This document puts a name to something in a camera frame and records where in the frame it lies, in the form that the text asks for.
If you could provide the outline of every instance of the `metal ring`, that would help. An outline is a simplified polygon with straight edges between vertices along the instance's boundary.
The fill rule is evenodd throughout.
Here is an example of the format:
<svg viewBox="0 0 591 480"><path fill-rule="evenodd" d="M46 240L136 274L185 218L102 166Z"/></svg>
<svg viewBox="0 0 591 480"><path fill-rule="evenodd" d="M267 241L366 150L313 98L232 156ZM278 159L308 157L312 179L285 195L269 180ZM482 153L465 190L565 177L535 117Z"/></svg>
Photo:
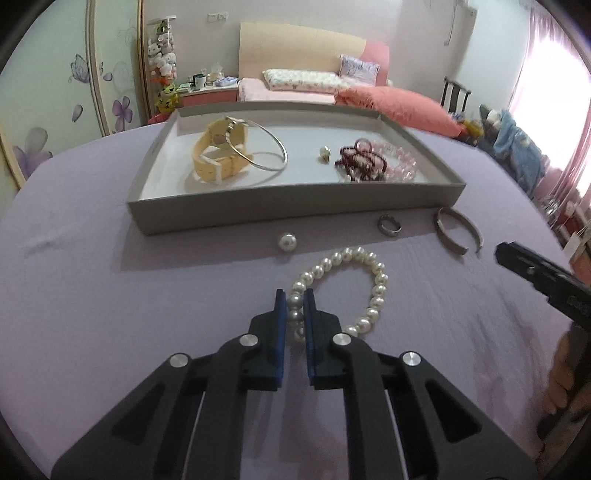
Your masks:
<svg viewBox="0 0 591 480"><path fill-rule="evenodd" d="M389 222L394 225L395 229L387 228L384 222ZM392 215L381 215L378 219L378 228L386 236L397 236L402 230L402 225Z"/></svg>
<svg viewBox="0 0 591 480"><path fill-rule="evenodd" d="M266 170L266 171L281 171L281 170L283 170L287 166L287 160L288 160L287 159L287 150L283 146L283 143L281 143L281 141L275 135L273 135L271 132L269 132L269 130L267 130L262 125L259 125L256 122L253 122L252 120L243 120L243 119L238 119L238 118L232 118L231 116L227 116L226 119L227 120L230 120L230 124L226 128L226 142L228 142L228 145L230 145L230 148L232 150L234 150L234 152L237 153L237 155L240 155L242 158L244 158L244 160L246 160L253 167L260 168L261 170ZM264 132L268 133L271 136L271 138L275 141L275 143L277 145L279 145L279 148L281 149L281 154L283 155L283 160L282 160L283 165L280 168L266 167L264 165L260 165L260 164L258 164L256 162L253 162L244 153L242 153L241 151L239 151L234 146L234 144L232 143L232 141L230 140L230 134L232 133L232 130L234 130L234 127L237 124L244 124L244 125L247 125L247 126L248 125L254 125L255 127L258 127L261 130L263 130Z"/></svg>
<svg viewBox="0 0 591 480"><path fill-rule="evenodd" d="M464 225L466 227L466 230L468 230L472 234L474 240L478 244L478 247L476 247L476 253L482 250L484 240L482 239L482 234L480 233L480 230L476 227L474 223L472 223L472 221L467 216L461 214L457 210L454 210L450 207L440 208L433 218L435 222L435 230L437 231L437 236L439 237L439 240L441 240L441 243L444 247L446 247L448 250L455 253L456 255L465 255L468 252L468 249L466 247L456 243L448 236L445 227L443 226L443 222L441 221L441 215L449 215L450 217L455 218L462 225Z"/></svg>

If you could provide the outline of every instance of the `metal screw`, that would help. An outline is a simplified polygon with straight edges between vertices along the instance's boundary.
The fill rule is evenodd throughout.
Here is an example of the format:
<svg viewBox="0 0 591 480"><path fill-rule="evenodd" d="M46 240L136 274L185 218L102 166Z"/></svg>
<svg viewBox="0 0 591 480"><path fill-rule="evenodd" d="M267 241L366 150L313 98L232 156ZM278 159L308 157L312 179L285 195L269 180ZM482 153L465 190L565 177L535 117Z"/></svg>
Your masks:
<svg viewBox="0 0 591 480"><path fill-rule="evenodd" d="M346 333L337 333L333 337L333 342L340 346L345 346L351 343L351 337Z"/></svg>
<svg viewBox="0 0 591 480"><path fill-rule="evenodd" d="M402 356L402 361L409 367L416 367L419 363L421 363L421 356L415 352L406 352Z"/></svg>
<svg viewBox="0 0 591 480"><path fill-rule="evenodd" d="M251 333L242 335L240 337L240 345L242 346L255 346L258 343L258 337Z"/></svg>
<svg viewBox="0 0 591 480"><path fill-rule="evenodd" d="M181 368L189 363L189 357L184 353L175 353L170 357L169 363L174 368Z"/></svg>

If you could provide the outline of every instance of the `pearl bracelet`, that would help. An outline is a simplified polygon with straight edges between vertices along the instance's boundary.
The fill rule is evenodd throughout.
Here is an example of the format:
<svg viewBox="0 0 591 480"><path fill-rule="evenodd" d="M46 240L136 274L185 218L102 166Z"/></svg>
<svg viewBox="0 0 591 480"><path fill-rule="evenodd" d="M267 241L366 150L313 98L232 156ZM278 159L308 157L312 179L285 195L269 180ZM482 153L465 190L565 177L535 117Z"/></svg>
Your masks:
<svg viewBox="0 0 591 480"><path fill-rule="evenodd" d="M355 260L371 269L375 275L375 286L372 289L372 299L365 314L359 317L354 325L347 325L343 328L345 333L357 337L360 333L367 333L372 325L378 321L379 312L384 307L384 294L388 276L384 273L386 265L378 262L378 256L373 252L366 252L363 247L345 248L340 252L334 252L331 256L323 258L318 265L310 271L303 272L300 278L291 286L290 295L287 297L287 321L294 326L294 338L298 342L306 340L304 328L304 292L314 280L320 280L325 273L341 263L349 263Z"/></svg>

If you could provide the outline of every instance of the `mug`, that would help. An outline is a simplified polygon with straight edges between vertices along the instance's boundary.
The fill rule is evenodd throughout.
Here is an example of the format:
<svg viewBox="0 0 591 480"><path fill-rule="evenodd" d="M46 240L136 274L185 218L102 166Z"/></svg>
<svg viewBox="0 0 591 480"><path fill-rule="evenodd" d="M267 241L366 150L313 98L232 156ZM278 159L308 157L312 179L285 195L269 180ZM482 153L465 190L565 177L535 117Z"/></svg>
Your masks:
<svg viewBox="0 0 591 480"><path fill-rule="evenodd" d="M197 75L193 75L193 83L195 84L196 90L201 90L205 87L205 80L206 76L202 73L198 73Z"/></svg>

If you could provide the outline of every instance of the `purple bed sheet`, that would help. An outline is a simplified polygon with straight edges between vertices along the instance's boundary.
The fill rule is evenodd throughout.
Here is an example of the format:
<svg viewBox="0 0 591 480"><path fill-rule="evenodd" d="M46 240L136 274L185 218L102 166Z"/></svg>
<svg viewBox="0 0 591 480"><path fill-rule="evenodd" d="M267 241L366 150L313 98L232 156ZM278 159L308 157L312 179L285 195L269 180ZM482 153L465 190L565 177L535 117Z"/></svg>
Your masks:
<svg viewBox="0 0 591 480"><path fill-rule="evenodd" d="M326 253L363 245L386 263L386 306L367 335L377 351L415 350L524 450L560 335L569 320L523 279L495 264L495 245L519 241L567 266L532 204L486 154L414 132L467 183L456 207L482 231L456 258L434 232L433 210L396 212L398 239L378 212L285 219L144 237L125 200L159 125L57 155L27 181L0 224L0 410L39 467L57 458L169 355L193 357L244 333ZM285 254L277 238L298 236ZM461 229L457 239L471 242ZM368 302L371 279L347 267L316 287L343 325ZM284 386L248 397L244 480L347 478L338 391L308 385L290 345Z"/></svg>

